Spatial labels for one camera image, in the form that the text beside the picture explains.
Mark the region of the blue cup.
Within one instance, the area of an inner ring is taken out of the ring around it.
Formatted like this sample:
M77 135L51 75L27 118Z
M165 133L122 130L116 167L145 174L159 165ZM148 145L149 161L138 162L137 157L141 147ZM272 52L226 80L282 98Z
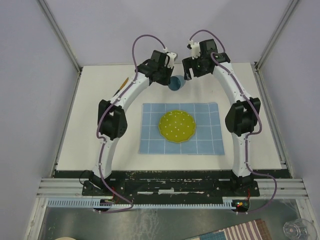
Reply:
M168 88L171 91L180 90L186 83L184 76L182 75L173 75L170 77L170 83L168 84Z

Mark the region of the orange knife green handle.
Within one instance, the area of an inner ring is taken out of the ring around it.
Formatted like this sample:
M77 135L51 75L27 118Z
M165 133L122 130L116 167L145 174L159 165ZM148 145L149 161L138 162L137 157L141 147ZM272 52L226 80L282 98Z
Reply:
M129 81L129 77L126 78L126 80L122 83L122 85L119 87L119 89L116 91L116 93L113 96L117 95L125 87L128 81Z

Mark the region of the green dotted plate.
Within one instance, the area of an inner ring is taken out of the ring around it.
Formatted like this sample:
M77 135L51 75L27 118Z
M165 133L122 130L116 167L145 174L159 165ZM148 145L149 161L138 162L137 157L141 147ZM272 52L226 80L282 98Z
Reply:
M159 120L158 129L161 136L172 143L189 141L196 133L194 117L183 110L172 110Z

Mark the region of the blue checked cloth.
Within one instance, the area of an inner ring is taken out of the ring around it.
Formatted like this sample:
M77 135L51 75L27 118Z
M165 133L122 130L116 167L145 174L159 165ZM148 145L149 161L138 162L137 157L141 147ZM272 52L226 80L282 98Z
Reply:
M195 120L195 133L187 141L166 140L159 130L161 117L174 110L185 111ZM224 155L219 107L210 103L143 103L140 154Z

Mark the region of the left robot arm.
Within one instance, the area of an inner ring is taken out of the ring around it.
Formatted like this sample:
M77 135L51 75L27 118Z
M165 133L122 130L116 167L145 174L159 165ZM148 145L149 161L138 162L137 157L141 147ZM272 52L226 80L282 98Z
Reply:
M119 139L128 128L126 111L133 101L152 83L168 86L178 55L175 52L154 50L151 57L135 66L134 75L108 101L98 104L96 137L100 140L98 160L89 176L93 189L106 195L111 183L112 161Z

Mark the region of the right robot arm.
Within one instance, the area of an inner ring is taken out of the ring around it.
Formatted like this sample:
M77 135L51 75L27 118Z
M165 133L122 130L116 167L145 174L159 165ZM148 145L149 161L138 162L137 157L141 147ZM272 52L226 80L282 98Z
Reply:
M255 126L261 126L259 117L261 101L253 98L236 77L233 66L225 52L218 53L214 39L188 41L191 56L182 60L184 78L212 74L222 86L230 103L225 126L233 141L233 166L229 189L236 196L242 195L254 184L250 161L250 136Z

